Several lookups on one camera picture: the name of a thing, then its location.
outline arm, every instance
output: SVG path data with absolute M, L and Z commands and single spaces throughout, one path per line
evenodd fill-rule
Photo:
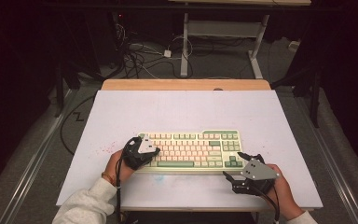
M 58 223 L 105 223 L 106 216 L 115 208 L 109 203 L 117 192 L 116 165 L 122 150 L 114 153 L 106 165 L 105 171 L 90 189 L 74 193 L 60 208 L 53 224 Z M 133 174 L 125 162 L 121 163 L 120 180 L 125 182 Z
M 304 212 L 295 202 L 289 183 L 284 178 L 282 171 L 277 165 L 268 164 L 268 166 L 280 174 L 280 178 L 275 180 L 275 190 L 272 189 L 267 194 L 270 199 L 278 205 L 277 195 L 281 214 L 286 218 L 288 224 L 314 224 L 316 221 L 310 216 L 310 213 Z

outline mechanical keyboard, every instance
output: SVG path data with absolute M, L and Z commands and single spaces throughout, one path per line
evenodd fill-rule
M 238 174 L 245 160 L 238 131 L 209 130 L 201 133 L 139 133 L 147 134 L 159 154 L 137 173 L 161 174 Z

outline hand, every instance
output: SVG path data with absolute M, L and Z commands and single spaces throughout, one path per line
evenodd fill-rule
M 112 179 L 114 180 L 112 183 L 114 186 L 116 186 L 116 183 L 117 183 L 116 166 L 118 167 L 118 161 L 120 160 L 122 152 L 123 152 L 123 149 L 112 154 L 110 156 L 110 160 L 106 164 L 106 168 L 105 168 L 105 173 L 108 174 L 110 177 L 112 177 Z M 127 166 L 126 162 L 124 162 L 124 160 L 123 160 L 121 162 L 121 168 L 120 168 L 120 183 L 122 184 L 126 180 L 128 180 L 133 173 L 134 173 L 134 171 L 129 166 Z M 110 180 L 107 177 L 103 176 L 103 178 L 110 182 Z
M 277 204 L 277 194 L 279 200 L 279 206 L 281 210 L 281 214 L 287 219 L 291 220 L 295 217 L 299 217 L 303 214 L 301 208 L 296 204 L 295 199 L 293 198 L 292 191 L 290 190 L 289 183 L 287 182 L 286 178 L 284 178 L 282 171 L 279 169 L 277 165 L 274 164 L 267 164 L 272 170 L 277 172 L 280 177 L 275 179 L 275 190 L 271 189 L 267 194 L 270 199 Z

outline gray carpet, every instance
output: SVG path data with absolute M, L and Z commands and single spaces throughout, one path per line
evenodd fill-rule
M 153 49 L 163 50 L 158 45 L 149 44 L 148 46 L 153 47 Z M 288 44 L 289 41 L 285 39 L 277 41 L 273 45 L 263 43 L 257 59 L 266 80 L 275 81 L 284 76 L 294 57 L 294 53 L 287 50 Z M 196 49 L 195 47 L 194 55 L 190 58 L 193 69 L 192 78 L 253 78 L 252 69 L 245 53 L 247 49 L 252 47 L 250 40 L 245 40 L 239 46 L 216 49 L 212 54 L 208 54 L 210 49 L 207 49 L 207 47 L 203 47 L 203 49 Z M 158 57 L 150 54 L 143 55 L 148 61 Z M 173 63 L 174 71 L 178 75 L 179 61 L 165 61 Z M 150 65 L 152 63 L 145 63 L 144 67 Z M 110 71 L 109 68 L 104 68 L 104 70 L 106 73 Z M 170 63 L 161 63 L 147 70 L 148 72 L 141 71 L 139 77 L 173 78 Z M 116 78 L 124 76 L 125 74 L 121 73 Z M 37 176 L 33 179 L 32 186 L 27 192 L 24 192 L 26 197 L 23 201 L 19 200 L 21 206 L 18 211 L 14 211 L 13 216 L 10 216 L 11 219 L 8 223 L 51 223 L 57 213 L 58 207 L 55 203 L 73 158 L 69 151 L 76 151 L 76 146 L 87 122 L 92 107 L 92 99 L 88 98 L 92 97 L 101 87 L 101 84 L 90 81 L 84 75 L 81 77 L 80 90 L 70 92 L 70 95 L 66 98 L 65 116 L 61 117 L 64 121 L 62 131 L 60 132 L 60 128 L 55 130 L 46 148 L 46 153 L 43 155 L 43 163 L 36 168 Z M 329 170 L 329 163 L 324 158 L 324 148 L 328 147 L 331 149 L 331 154 L 337 161 L 337 168 L 350 187 L 358 207 L 358 159 L 334 118 L 324 93 L 321 94 L 318 117 L 321 127 L 316 131 L 310 125 L 306 115 L 307 110 L 304 108 L 308 99 L 295 98 L 290 88 L 279 88 L 277 93 L 324 203 L 324 208 L 311 212 L 312 216 L 319 223 L 358 223 L 354 221 L 351 209 L 343 202 L 342 191 L 338 187 L 339 183 L 337 184 L 334 174 Z M 55 106 L 52 103 L 48 111 L 24 136 L 7 164 L 7 168 L 0 176 L 0 217 L 5 213 L 5 209 L 15 193 L 14 190 L 21 180 L 21 175 L 29 162 L 34 159 L 33 155 L 40 150 L 40 145 L 45 136 L 54 122 L 57 121 L 54 118 Z M 62 134 L 63 142 L 67 145 L 67 148 L 62 142 L 60 134 Z M 318 139 L 318 134 L 323 138 L 323 144 Z M 272 219 L 272 212 L 263 212 L 260 214 L 259 223 L 271 223 Z M 108 223 L 116 223 L 114 216 L 108 218 Z

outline white sleeve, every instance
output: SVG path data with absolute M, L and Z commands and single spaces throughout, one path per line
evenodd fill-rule
M 75 192 L 63 203 L 53 224 L 62 223 L 105 223 L 106 216 L 115 211 L 109 200 L 117 189 L 103 178 L 99 178 L 91 189 Z
M 308 211 L 286 222 L 287 224 L 317 224 Z

